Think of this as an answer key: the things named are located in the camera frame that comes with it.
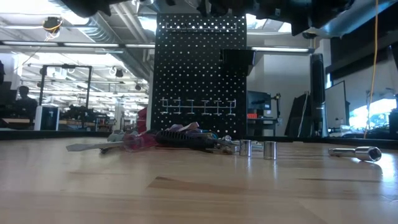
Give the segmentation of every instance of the yellow cable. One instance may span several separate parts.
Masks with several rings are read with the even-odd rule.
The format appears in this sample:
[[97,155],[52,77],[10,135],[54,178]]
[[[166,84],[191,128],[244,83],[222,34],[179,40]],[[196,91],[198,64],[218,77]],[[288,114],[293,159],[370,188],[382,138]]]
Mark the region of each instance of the yellow cable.
[[55,30],[55,29],[59,28],[62,25],[62,23],[63,23],[63,20],[61,20],[61,22],[58,25],[56,25],[55,27],[45,28],[43,26],[43,29],[45,29],[45,30]]
[[366,124],[365,134],[363,136],[366,139],[366,135],[368,134],[368,128],[370,128],[370,114],[371,114],[371,103],[373,100],[373,90],[374,90],[374,77],[376,76],[376,65],[377,65],[377,50],[378,50],[378,36],[377,32],[379,29],[379,0],[376,0],[376,17],[375,17],[375,25],[374,25],[374,60],[373,60],[373,76],[372,76],[372,87],[371,87],[371,97],[369,102],[368,109],[368,123]]

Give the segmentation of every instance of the monitor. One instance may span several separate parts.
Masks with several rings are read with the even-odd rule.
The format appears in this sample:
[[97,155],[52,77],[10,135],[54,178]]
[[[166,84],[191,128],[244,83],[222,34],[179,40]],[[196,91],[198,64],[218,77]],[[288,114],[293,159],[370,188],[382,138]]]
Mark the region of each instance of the monitor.
[[340,128],[341,124],[348,124],[344,81],[325,90],[325,104],[328,128]]
[[271,110],[271,94],[248,91],[249,110]]

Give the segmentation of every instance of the metal rack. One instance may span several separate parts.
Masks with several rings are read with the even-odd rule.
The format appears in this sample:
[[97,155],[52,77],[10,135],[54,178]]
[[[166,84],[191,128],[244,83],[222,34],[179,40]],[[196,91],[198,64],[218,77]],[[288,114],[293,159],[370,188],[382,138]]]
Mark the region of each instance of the metal rack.
[[246,38],[246,18],[158,14],[151,128],[197,121],[245,136],[248,66],[224,66],[220,58],[224,49],[246,50]]
[[[236,100],[232,100],[232,101],[227,101],[229,103],[229,106],[220,106],[220,103],[222,103],[222,101],[220,100],[215,100],[213,102],[215,102],[217,104],[217,106],[207,106],[207,103],[210,102],[210,100],[201,100],[201,102],[203,103],[203,106],[194,106],[193,103],[195,102],[195,100],[187,100],[188,102],[190,102],[190,106],[182,106],[181,105],[181,100],[173,100],[173,102],[178,102],[177,106],[170,106],[169,105],[169,100],[162,98],[161,102],[162,102],[162,107],[166,108],[166,111],[162,111],[160,112],[161,114],[169,114],[169,108],[178,108],[177,112],[173,112],[173,114],[182,114],[181,109],[182,108],[190,108],[190,112],[187,114],[195,114],[195,112],[193,112],[194,108],[203,108],[203,113],[201,113],[201,115],[217,115],[220,116],[222,115],[220,113],[220,110],[222,109],[229,109],[229,113],[226,114],[227,116],[236,116],[236,114],[232,113],[232,109],[236,108]],[[217,109],[216,113],[207,113],[206,109]]]

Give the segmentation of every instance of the red object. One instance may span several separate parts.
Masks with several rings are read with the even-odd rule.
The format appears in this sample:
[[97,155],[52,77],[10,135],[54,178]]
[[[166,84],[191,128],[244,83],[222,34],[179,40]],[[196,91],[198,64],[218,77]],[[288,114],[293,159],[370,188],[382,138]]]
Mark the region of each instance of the red object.
[[147,108],[144,108],[137,113],[137,130],[138,133],[147,131]]
[[257,114],[248,114],[249,119],[257,119]]
[[128,152],[137,152],[144,150],[147,147],[156,146],[157,142],[155,140],[154,134],[141,134],[139,136],[135,136],[132,134],[125,134],[123,138],[124,142],[128,142],[126,147],[124,148]]

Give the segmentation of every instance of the tool pile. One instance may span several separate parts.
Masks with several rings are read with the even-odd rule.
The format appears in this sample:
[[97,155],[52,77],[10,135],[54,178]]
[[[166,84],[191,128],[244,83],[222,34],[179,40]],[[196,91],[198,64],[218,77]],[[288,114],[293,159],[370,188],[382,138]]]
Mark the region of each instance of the tool pile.
[[[80,152],[89,149],[100,149],[105,154],[112,148],[119,148],[128,152],[139,152],[147,148],[158,146],[162,148],[189,148],[196,151],[218,154],[239,154],[251,157],[252,151],[262,151],[266,160],[277,159],[277,142],[256,142],[251,140],[232,141],[231,136],[219,138],[212,131],[202,130],[194,122],[187,126],[174,124],[162,131],[146,131],[137,134],[131,131],[114,131],[108,142],[102,144],[73,144],[67,146],[70,152]],[[357,147],[356,149],[329,149],[329,155],[337,157],[354,157],[362,161],[377,162],[382,152],[377,147]]]

